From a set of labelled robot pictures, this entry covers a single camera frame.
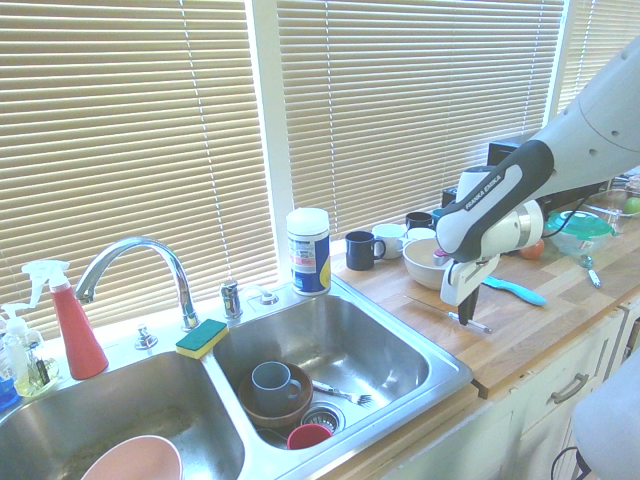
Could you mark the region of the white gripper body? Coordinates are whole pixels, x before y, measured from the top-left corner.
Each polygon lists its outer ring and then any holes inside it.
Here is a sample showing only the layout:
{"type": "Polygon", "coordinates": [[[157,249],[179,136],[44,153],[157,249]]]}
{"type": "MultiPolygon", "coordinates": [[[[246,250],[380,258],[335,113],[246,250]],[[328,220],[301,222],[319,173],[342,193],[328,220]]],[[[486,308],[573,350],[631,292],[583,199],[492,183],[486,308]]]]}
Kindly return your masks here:
{"type": "Polygon", "coordinates": [[[459,306],[490,276],[498,266],[500,256],[470,262],[453,260],[445,269],[440,288],[440,298],[452,306],[459,306]]]}

